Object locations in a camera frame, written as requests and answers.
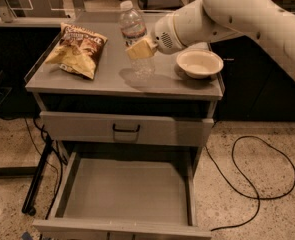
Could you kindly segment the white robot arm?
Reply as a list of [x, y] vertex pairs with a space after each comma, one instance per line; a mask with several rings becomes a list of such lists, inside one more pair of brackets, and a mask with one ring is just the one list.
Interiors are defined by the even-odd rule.
[[295, 81], [295, 15], [272, 0], [195, 0], [166, 14], [126, 49], [131, 59], [173, 54], [199, 42], [245, 35]]

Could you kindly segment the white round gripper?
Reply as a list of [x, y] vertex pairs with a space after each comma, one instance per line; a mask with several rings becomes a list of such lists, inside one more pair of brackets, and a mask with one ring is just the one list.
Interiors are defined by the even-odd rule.
[[151, 58], [157, 49], [163, 54], [173, 54], [186, 48], [178, 36], [177, 23], [179, 14], [168, 13], [160, 18], [152, 30], [150, 36], [143, 37], [126, 49], [130, 59]]

